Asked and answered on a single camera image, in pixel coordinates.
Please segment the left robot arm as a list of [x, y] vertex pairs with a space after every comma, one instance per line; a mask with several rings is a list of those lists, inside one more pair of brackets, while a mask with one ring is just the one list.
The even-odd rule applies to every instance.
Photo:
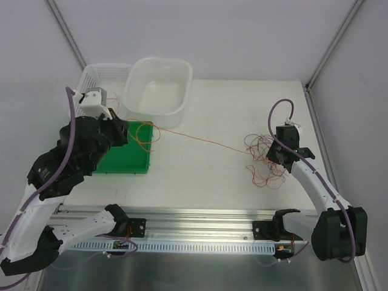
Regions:
[[56, 147], [41, 155], [27, 175], [21, 208], [2, 236], [1, 269], [6, 276], [33, 273], [65, 250], [94, 236], [124, 237], [129, 218], [117, 204], [95, 216], [50, 227], [48, 221], [75, 186], [90, 176], [112, 147], [128, 143], [129, 124], [118, 117], [78, 117], [63, 127]]

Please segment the aluminium extrusion rail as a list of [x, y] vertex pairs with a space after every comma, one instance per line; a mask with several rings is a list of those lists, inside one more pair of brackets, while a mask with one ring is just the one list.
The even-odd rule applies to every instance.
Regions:
[[252, 222], [271, 220], [274, 210], [168, 209], [123, 206], [129, 218], [146, 219], [150, 241], [251, 242]]

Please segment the left aluminium frame post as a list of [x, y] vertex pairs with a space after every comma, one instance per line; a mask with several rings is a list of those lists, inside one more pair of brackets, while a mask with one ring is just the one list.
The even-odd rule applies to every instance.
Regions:
[[44, 1], [48, 10], [53, 16], [53, 19], [55, 20], [60, 32], [62, 33], [70, 51], [72, 52], [72, 55], [74, 56], [77, 64], [81, 68], [81, 70], [84, 70], [87, 66], [87, 63], [78, 47], [78, 44], [76, 43], [75, 38], [73, 37], [73, 34], [70, 31], [69, 26], [66, 23], [66, 20], [58, 6], [55, 0], [45, 0]]

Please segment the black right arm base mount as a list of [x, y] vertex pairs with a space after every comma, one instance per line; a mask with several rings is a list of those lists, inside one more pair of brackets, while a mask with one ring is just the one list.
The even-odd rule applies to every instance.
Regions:
[[254, 240], [269, 240], [280, 242], [291, 241], [292, 234], [287, 232], [281, 222], [253, 221], [252, 233]]

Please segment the right aluminium frame post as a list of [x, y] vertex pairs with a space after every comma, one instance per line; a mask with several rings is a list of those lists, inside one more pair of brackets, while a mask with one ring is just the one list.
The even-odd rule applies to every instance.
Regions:
[[349, 27], [351, 26], [353, 20], [355, 19], [356, 15], [360, 11], [361, 7], [364, 5], [365, 0], [356, 0], [352, 2], [352, 5], [350, 6], [348, 12], [346, 13], [344, 19], [341, 21], [337, 31], [335, 32], [332, 40], [330, 41], [328, 47], [326, 48], [324, 54], [322, 55], [318, 65], [314, 69], [311, 77], [305, 84], [305, 88], [307, 92], [310, 92], [312, 87], [317, 82], [318, 78], [324, 71], [326, 65], [329, 63], [331, 57], [333, 56], [335, 50], [339, 46], [342, 38], [348, 31]]

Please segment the green plastic tray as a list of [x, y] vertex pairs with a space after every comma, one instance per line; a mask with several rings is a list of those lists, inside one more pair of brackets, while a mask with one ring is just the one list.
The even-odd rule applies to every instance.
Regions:
[[149, 171], [153, 125], [150, 122], [130, 121], [128, 143], [112, 147], [95, 173], [146, 174]]

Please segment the white plastic tub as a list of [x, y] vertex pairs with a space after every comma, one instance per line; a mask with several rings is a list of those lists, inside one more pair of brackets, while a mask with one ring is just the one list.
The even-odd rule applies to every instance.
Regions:
[[125, 117], [172, 129], [189, 101], [192, 66], [183, 59], [142, 58], [130, 70], [122, 94]]

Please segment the aluminium frame post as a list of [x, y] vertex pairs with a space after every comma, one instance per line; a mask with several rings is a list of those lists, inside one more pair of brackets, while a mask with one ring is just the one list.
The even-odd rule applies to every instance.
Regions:
[[70, 31], [69, 26], [66, 23], [66, 20], [58, 6], [55, 0], [45, 0], [44, 1], [48, 10], [53, 16], [53, 19], [55, 20], [60, 32], [62, 33], [70, 51], [72, 52], [72, 55], [74, 56], [77, 64], [81, 68], [81, 70], [84, 70], [87, 66], [87, 63], [78, 47], [78, 44], [76, 43], [75, 38], [73, 37], [73, 34]]
[[324, 71], [326, 65], [329, 63], [331, 57], [333, 56], [335, 50], [339, 46], [342, 38], [348, 31], [349, 27], [351, 26], [353, 20], [355, 19], [356, 15], [360, 11], [361, 7], [364, 5], [365, 0], [356, 0], [352, 2], [352, 5], [350, 6], [348, 12], [346, 13], [344, 19], [341, 21], [337, 31], [335, 32], [332, 40], [330, 41], [328, 47], [326, 48], [324, 54], [322, 55], [318, 65], [314, 69], [311, 77], [305, 84], [305, 88], [307, 92], [310, 92], [312, 87], [317, 82], [318, 78]]

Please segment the white perforated basket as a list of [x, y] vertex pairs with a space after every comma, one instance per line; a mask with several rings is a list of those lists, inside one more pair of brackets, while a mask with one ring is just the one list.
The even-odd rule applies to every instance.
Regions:
[[107, 92], [107, 107], [112, 108], [119, 118], [125, 119], [127, 110], [122, 97], [130, 69], [130, 64], [120, 63], [87, 65], [76, 86], [76, 90], [84, 93], [90, 88], [103, 88]]

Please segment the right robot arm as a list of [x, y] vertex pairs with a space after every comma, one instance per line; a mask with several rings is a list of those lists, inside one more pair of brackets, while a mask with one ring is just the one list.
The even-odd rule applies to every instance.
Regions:
[[320, 174], [314, 154], [309, 148], [300, 147], [299, 132], [294, 125], [276, 127], [267, 159], [283, 166], [302, 185], [319, 216], [309, 226], [295, 217], [297, 210], [283, 211], [283, 218], [272, 224], [277, 238], [286, 239], [292, 233], [305, 232], [315, 255], [322, 261], [346, 262], [365, 254], [366, 211], [353, 207]]

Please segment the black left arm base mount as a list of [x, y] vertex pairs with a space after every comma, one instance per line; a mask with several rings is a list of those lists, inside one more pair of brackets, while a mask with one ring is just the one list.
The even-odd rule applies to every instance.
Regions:
[[126, 238], [143, 238], [146, 235], [145, 218], [129, 218], [119, 224], [116, 235]]

